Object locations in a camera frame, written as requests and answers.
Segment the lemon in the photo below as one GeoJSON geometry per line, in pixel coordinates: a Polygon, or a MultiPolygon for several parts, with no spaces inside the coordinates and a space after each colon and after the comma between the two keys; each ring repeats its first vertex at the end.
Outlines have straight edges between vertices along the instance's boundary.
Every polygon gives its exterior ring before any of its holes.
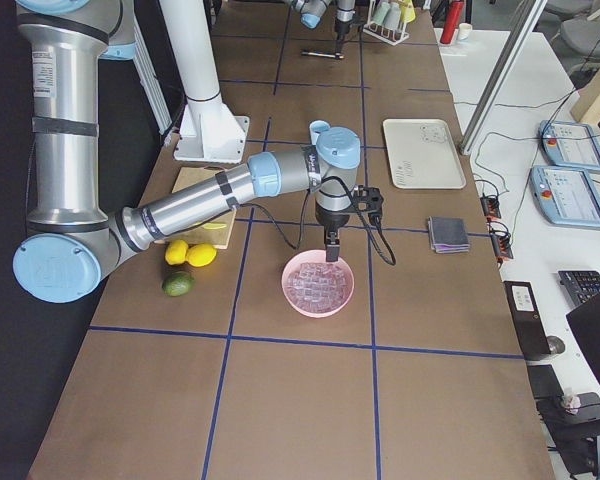
{"type": "Polygon", "coordinates": [[[179,297],[193,288],[195,283],[189,272],[173,272],[162,282],[162,291],[170,297],[179,297]]]}
{"type": "Polygon", "coordinates": [[[164,259],[169,265],[182,265],[187,256],[189,245],[184,240],[174,240],[164,252],[164,259]]]}
{"type": "Polygon", "coordinates": [[[192,267],[204,267],[216,258],[218,251],[216,247],[208,243],[194,245],[187,251],[187,263],[192,267]]]}

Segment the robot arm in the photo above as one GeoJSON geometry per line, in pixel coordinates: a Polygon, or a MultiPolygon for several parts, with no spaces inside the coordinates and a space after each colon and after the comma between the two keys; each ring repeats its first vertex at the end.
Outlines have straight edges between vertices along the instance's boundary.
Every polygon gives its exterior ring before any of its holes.
{"type": "MultiPolygon", "coordinates": [[[[307,28],[316,28],[322,19],[322,15],[327,10],[327,7],[332,0],[283,0],[293,10],[302,15],[301,22],[307,28]]],[[[334,31],[336,32],[336,49],[335,53],[323,53],[314,51],[304,51],[304,55],[335,58],[342,60],[342,47],[344,46],[345,37],[351,30],[351,25],[355,16],[356,0],[337,0],[336,20],[334,31]]]]}
{"type": "Polygon", "coordinates": [[[38,203],[27,216],[33,236],[13,259],[21,286],[45,301],[76,300],[156,240],[253,198],[306,189],[316,192],[328,260],[337,260],[338,229],[349,213],[359,212],[351,200],[358,191],[360,140],[341,127],[320,133],[315,145],[254,155],[245,164],[142,207],[111,216],[100,210],[97,63],[108,48],[114,56],[124,51],[110,47],[113,35],[128,25],[125,1],[18,0],[19,29],[32,44],[38,183],[38,203]],[[62,9],[40,6],[49,4],[62,9]]]}
{"type": "Polygon", "coordinates": [[[21,286],[35,297],[63,303],[90,293],[109,273],[149,245],[256,197],[316,191],[316,214],[325,226],[329,261],[338,258],[338,228],[348,220],[349,195],[360,163],[360,140],[350,130],[330,128],[316,146],[263,152],[226,172],[138,208],[124,208],[105,228],[41,233],[14,256],[21,286]],[[322,183],[326,178],[337,182],[322,183]]]}

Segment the test tube rack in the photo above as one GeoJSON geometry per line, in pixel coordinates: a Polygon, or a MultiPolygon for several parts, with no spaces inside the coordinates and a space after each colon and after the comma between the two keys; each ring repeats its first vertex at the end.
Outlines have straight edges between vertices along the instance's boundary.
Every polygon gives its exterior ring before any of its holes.
{"type": "Polygon", "coordinates": [[[388,3],[389,0],[376,1],[371,0],[369,2],[369,13],[367,14],[367,23],[363,27],[363,32],[382,40],[389,45],[398,45],[409,38],[407,33],[407,22],[403,22],[402,19],[398,23],[398,27],[395,29],[387,28],[381,22],[374,21],[376,11],[382,3],[388,3]]]}

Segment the keyboard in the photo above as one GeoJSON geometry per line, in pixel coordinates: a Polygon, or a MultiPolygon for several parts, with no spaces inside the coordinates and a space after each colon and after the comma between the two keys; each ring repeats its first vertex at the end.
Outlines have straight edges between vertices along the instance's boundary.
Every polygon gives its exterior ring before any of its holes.
{"type": "Polygon", "coordinates": [[[600,274],[595,270],[560,270],[558,275],[576,307],[600,292],[600,274]]]}

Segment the white desk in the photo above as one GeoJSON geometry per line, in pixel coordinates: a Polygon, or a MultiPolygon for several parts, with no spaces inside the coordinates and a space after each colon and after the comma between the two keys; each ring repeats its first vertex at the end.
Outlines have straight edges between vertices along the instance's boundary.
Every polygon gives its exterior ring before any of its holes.
{"type": "MultiPolygon", "coordinates": [[[[436,35],[439,38],[440,30],[436,31],[436,35]]],[[[508,35],[509,32],[474,31],[468,40],[440,46],[463,131],[508,35]]],[[[545,37],[533,33],[496,103],[540,105],[558,100],[572,89],[571,81],[545,37]]],[[[577,93],[569,98],[557,116],[558,120],[573,121],[570,109],[577,98],[577,93]]],[[[514,228],[514,218],[519,209],[512,247],[515,259],[504,263],[501,277],[503,280],[531,282],[546,334],[556,335],[565,342],[565,353],[547,362],[553,365],[566,393],[595,392],[600,396],[600,386],[569,331],[565,315],[573,307],[557,275],[558,270],[569,269],[600,272],[600,231],[556,227],[542,217],[528,187],[525,192],[529,169],[536,155],[536,141],[513,141],[489,135],[482,145],[479,158],[476,158],[478,147],[488,132],[515,138],[534,137],[539,123],[551,117],[559,104],[557,102],[534,109],[494,107],[475,143],[471,163],[475,174],[495,183],[501,192],[505,190],[502,180],[478,164],[505,178],[509,192],[501,195],[500,209],[503,222],[509,229],[514,228]]],[[[535,164],[547,164],[542,152],[538,153],[535,164]]],[[[600,180],[600,175],[594,175],[593,178],[600,180]]],[[[486,193],[494,193],[492,187],[486,185],[484,188],[486,193]]],[[[558,478],[568,478],[563,477],[559,469],[556,469],[556,475],[558,478]]]]}

